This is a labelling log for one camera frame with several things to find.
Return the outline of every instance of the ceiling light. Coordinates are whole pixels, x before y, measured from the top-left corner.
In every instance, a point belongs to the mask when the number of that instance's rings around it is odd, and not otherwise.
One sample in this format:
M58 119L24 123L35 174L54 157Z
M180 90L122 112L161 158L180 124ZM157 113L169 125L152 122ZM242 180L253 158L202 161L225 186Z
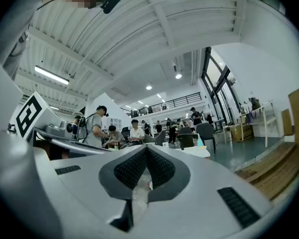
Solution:
M50 106L52 109L59 110L57 107Z
M35 67L34 67L34 70L35 70L36 72L40 73L40 74L43 74L43 75L45 75L45 76L47 76L47 77L49 77L49 78L54 79L54 80L56 80L56 81L62 82L62 83L64 83L64 84L66 84L66 85L69 84L69 81L68 81L67 79L64 79L64 78L62 78L62 77L60 77L60 76L57 76L57 75L54 74L54 73L51 73L51 72L49 72L49 71L46 71L45 69L43 69L43 68L41 68L41 67L39 67L39 66L35 66Z

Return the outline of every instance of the chair leg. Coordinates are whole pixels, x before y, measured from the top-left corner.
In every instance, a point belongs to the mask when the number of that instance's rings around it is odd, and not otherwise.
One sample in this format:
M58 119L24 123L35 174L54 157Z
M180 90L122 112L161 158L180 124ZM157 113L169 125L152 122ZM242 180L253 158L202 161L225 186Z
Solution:
M215 138L213 138L213 145L214 145L214 153L216 153Z

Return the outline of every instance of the cardboard box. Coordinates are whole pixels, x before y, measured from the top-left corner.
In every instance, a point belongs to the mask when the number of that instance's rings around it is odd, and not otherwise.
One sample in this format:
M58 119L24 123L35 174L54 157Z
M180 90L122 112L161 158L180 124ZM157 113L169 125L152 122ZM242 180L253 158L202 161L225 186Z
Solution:
M230 126L232 141L242 142L241 125ZM243 126L244 140L254 136L253 127L251 125Z

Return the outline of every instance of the headset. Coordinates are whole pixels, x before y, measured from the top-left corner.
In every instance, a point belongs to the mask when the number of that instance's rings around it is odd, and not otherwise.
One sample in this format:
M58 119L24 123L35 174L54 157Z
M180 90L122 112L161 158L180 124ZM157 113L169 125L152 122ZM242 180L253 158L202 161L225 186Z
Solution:
M44 5L40 6L37 10L40 10L42 7L46 6L47 4L53 1L55 0L51 0L45 3ZM109 14L120 1L121 0L102 0L102 2L99 2L97 0L92 0L88 9L95 8L96 6L102 4L100 8L103 9L104 14Z

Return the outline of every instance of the gray t-shirt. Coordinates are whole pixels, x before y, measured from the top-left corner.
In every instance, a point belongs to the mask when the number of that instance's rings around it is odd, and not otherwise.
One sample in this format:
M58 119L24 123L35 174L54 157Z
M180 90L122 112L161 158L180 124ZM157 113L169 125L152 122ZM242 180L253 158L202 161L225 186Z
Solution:
M0 64L14 80L26 48L28 28L42 0L15 0L0 21Z
M93 134L93 127L95 126L98 126L100 129L102 129L102 117L98 114L94 114L86 121L86 130L90 133L86 137L84 143L93 145L95 147L102 147L101 137L95 136Z

